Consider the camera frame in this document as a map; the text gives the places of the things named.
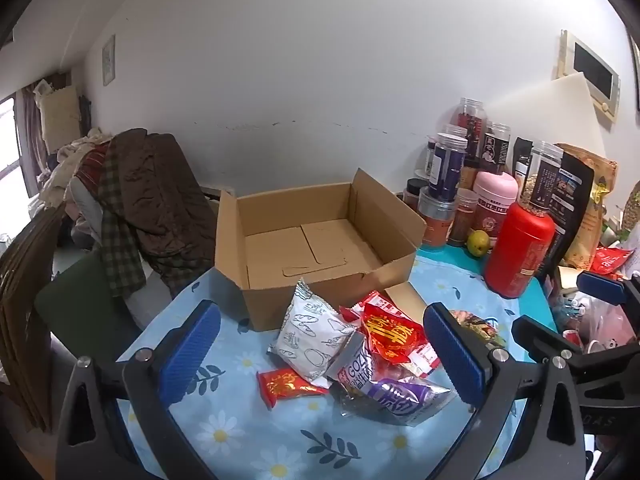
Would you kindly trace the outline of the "purple white Gozki snack bag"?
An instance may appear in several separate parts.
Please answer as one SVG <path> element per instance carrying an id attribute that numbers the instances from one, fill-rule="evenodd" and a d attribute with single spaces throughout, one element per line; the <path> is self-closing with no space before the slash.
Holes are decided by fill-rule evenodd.
<path id="1" fill-rule="evenodd" d="M 434 384 L 390 364 L 368 348 L 363 333 L 348 338 L 326 372 L 352 398 L 363 396 L 401 425 L 418 426 L 454 400 L 454 390 Z"/>

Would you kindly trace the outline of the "green yellow fruit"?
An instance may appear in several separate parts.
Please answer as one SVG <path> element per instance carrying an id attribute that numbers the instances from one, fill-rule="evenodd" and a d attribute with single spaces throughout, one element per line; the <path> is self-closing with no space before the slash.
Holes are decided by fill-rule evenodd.
<path id="1" fill-rule="evenodd" d="M 482 258 L 490 248 L 490 237 L 483 230 L 472 230 L 466 240 L 466 249 L 474 258 Z"/>

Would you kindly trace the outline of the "red cylindrical canister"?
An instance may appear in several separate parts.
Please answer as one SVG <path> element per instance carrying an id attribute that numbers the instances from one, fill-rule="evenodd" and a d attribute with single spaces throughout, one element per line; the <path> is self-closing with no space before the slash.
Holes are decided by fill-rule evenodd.
<path id="1" fill-rule="evenodd" d="M 512 204 L 484 269 L 487 286 L 504 298 L 521 296 L 544 260 L 554 232 L 548 214 L 537 216 L 519 203 Z"/>

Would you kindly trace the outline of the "red white spicy strip packet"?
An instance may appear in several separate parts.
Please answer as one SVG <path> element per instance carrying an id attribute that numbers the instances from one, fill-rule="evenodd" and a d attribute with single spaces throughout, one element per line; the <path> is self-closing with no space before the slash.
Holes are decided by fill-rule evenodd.
<path id="1" fill-rule="evenodd" d="M 419 378 L 427 378 L 440 365 L 424 328 L 396 307 L 382 292 L 370 292 L 352 307 L 338 312 L 359 326 L 368 349 L 390 364 L 403 367 Z"/>

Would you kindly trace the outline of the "wall intercom panel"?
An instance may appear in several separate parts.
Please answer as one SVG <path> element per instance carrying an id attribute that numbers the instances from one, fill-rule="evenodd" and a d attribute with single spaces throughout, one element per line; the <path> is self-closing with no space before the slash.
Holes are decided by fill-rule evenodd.
<path id="1" fill-rule="evenodd" d="M 611 131 L 620 110 L 620 75 L 582 40 L 562 29 L 554 78 L 574 74 L 584 76 L 597 118 Z"/>

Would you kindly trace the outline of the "dark blue label jar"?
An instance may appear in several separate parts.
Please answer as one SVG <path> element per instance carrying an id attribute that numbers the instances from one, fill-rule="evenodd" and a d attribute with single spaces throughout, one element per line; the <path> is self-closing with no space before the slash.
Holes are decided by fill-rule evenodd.
<path id="1" fill-rule="evenodd" d="M 434 148 L 428 192 L 442 202 L 451 203 L 457 195 L 466 142 L 462 136 L 439 133 Z"/>

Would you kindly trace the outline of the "brown jacket on chair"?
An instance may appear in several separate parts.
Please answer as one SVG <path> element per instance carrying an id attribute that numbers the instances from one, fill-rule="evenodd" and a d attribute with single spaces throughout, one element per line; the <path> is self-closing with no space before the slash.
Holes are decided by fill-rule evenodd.
<path id="1" fill-rule="evenodd" d="M 142 288 L 147 263 L 177 296 L 214 264 L 216 214 L 176 138 L 135 128 L 106 151 L 98 186 L 102 261 L 115 297 Z"/>

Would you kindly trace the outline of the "brown cardboard box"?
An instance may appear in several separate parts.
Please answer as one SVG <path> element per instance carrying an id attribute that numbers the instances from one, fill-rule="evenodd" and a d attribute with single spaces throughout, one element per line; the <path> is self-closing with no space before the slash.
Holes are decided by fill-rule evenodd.
<path id="1" fill-rule="evenodd" d="M 333 307 L 408 281 L 424 220 L 363 170 L 349 182 L 221 193 L 216 269 L 258 332 L 276 330 L 304 281 Z"/>

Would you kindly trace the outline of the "black standup pouch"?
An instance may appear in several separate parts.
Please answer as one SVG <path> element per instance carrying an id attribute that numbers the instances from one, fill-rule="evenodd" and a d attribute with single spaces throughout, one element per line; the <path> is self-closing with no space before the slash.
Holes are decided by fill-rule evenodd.
<path id="1" fill-rule="evenodd" d="M 549 206 L 549 216 L 555 231 L 536 278 L 544 284 L 560 264 L 578 233 L 590 199 L 594 171 L 570 151 L 569 145 L 561 145 L 563 157 Z"/>

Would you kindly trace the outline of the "green brown cereal snack bag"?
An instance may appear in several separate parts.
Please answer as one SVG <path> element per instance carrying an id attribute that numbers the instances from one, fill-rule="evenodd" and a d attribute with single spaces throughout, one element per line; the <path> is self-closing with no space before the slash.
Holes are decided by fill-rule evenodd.
<path id="1" fill-rule="evenodd" d="M 487 321 L 465 310 L 451 310 L 450 313 L 462 327 L 473 332 L 490 350 L 506 348 L 506 341 Z"/>

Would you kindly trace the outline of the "small red snack packet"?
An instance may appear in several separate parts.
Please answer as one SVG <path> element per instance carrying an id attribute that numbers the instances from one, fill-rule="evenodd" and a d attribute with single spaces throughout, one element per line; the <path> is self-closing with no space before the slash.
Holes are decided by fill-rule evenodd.
<path id="1" fill-rule="evenodd" d="M 280 368 L 256 374 L 258 389 L 266 407 L 272 410 L 280 400 L 301 396 L 324 396 L 327 388 L 311 385 L 292 368 Z"/>

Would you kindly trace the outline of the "white bread print snack bag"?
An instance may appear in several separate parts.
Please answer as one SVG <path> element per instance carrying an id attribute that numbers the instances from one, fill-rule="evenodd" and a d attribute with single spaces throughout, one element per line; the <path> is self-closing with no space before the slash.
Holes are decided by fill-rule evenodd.
<path id="1" fill-rule="evenodd" d="M 300 278 L 269 352 L 311 385 L 326 388 L 326 372 L 358 327 L 347 322 Z"/>

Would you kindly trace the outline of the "pink lidded canister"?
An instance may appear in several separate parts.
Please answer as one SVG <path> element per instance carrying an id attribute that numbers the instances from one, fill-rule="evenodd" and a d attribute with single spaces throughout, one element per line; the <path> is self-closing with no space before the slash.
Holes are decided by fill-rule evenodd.
<path id="1" fill-rule="evenodd" d="M 477 195 L 477 206 L 471 229 L 484 231 L 494 247 L 506 213 L 518 196 L 518 184 L 507 172 L 480 171 L 472 191 Z"/>

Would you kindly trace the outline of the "red gold snack packet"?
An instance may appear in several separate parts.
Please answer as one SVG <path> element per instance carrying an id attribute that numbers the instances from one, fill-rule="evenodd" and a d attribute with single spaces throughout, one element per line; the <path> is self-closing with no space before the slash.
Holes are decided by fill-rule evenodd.
<path id="1" fill-rule="evenodd" d="M 362 312 L 362 326 L 369 349 L 395 365 L 408 363 L 410 354 L 426 344 L 424 329 L 410 318 L 366 304 Z"/>

